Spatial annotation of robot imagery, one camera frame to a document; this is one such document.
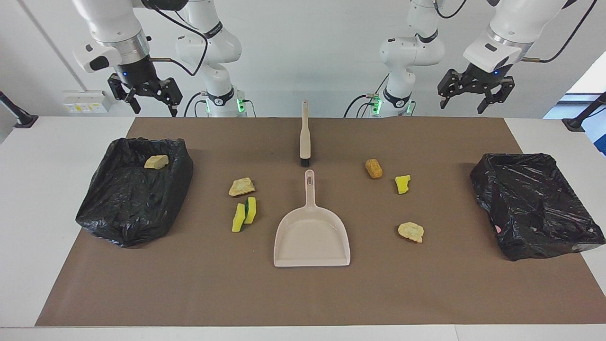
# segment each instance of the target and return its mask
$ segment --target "brown table surface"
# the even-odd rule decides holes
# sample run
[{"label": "brown table surface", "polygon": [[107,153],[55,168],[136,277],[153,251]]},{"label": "brown table surface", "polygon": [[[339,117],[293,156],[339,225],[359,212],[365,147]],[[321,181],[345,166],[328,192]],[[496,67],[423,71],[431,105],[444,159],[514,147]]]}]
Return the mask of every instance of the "brown table surface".
[{"label": "brown table surface", "polygon": [[[81,231],[38,326],[287,326],[606,323],[579,254],[510,262],[469,173],[485,153],[520,153],[503,119],[311,119],[318,205],[345,224],[346,268],[273,266],[280,219],[304,204],[296,118],[137,118],[129,137],[183,138],[194,176],[163,238],[121,249]],[[380,180],[364,161],[377,158]],[[394,177],[410,174],[398,195]],[[230,232],[227,191],[250,177],[255,223]],[[397,235],[425,228],[423,244]]]}]

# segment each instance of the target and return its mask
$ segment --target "plastic bag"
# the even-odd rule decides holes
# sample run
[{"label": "plastic bag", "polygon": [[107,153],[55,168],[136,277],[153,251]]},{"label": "plastic bag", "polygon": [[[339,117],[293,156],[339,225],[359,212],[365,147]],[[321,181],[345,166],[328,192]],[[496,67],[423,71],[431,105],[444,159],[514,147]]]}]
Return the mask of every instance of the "plastic bag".
[{"label": "plastic bag", "polygon": [[550,258],[606,243],[549,155],[486,154],[471,182],[510,260]]},{"label": "plastic bag", "polygon": [[[168,165],[145,169],[152,155],[168,155]],[[181,209],[192,173],[193,161],[182,139],[115,140],[93,175],[76,222],[122,247],[162,237]]]}]

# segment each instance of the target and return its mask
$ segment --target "brush handle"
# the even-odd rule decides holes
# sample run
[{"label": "brush handle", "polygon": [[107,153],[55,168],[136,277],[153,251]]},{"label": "brush handle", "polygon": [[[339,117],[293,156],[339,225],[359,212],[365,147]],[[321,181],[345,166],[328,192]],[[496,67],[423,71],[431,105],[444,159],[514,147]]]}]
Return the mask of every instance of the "brush handle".
[{"label": "brush handle", "polygon": [[311,158],[311,136],[309,133],[309,102],[303,101],[299,154],[302,159]]},{"label": "brush handle", "polygon": [[316,175],[311,169],[305,172],[305,207],[317,207]]}]

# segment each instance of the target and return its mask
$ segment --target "dustpan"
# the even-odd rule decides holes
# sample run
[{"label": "dustpan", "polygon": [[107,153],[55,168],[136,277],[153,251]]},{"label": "dustpan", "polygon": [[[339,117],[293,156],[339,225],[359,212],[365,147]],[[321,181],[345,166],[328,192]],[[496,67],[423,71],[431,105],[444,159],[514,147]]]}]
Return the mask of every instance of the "dustpan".
[{"label": "dustpan", "polygon": [[305,172],[305,206],[288,213],[278,226],[273,248],[276,267],[347,266],[351,260],[345,226],[316,205],[313,170]]}]

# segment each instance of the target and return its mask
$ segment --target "yellow food piece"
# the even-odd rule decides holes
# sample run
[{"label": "yellow food piece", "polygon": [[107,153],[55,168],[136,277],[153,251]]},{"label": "yellow food piece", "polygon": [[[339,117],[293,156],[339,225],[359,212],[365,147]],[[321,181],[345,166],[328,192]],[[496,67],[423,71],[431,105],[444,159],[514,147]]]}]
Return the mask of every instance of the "yellow food piece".
[{"label": "yellow food piece", "polygon": [[240,232],[245,216],[246,208],[244,207],[244,204],[238,204],[236,207],[236,215],[233,217],[233,222],[231,223],[232,232]]},{"label": "yellow food piece", "polygon": [[408,182],[410,181],[410,175],[404,175],[396,177],[396,185],[398,186],[398,194],[404,194],[408,192]]},{"label": "yellow food piece", "polygon": [[154,155],[147,159],[144,168],[162,169],[168,164],[168,155]]},{"label": "yellow food piece", "polygon": [[417,243],[423,242],[423,234],[425,234],[425,230],[423,230],[423,226],[417,225],[415,223],[404,223],[398,227],[398,233],[410,240],[414,240]]},{"label": "yellow food piece", "polygon": [[246,204],[244,205],[244,211],[246,211],[246,219],[244,220],[245,224],[252,224],[255,219],[255,215],[257,214],[257,199],[255,197],[249,197],[246,199]]},{"label": "yellow food piece", "polygon": [[255,186],[250,178],[242,178],[235,180],[229,190],[229,195],[237,197],[238,195],[247,194],[255,191]]},{"label": "yellow food piece", "polygon": [[381,165],[377,159],[372,158],[366,160],[366,170],[372,179],[378,179],[383,176],[383,169],[381,169]]}]

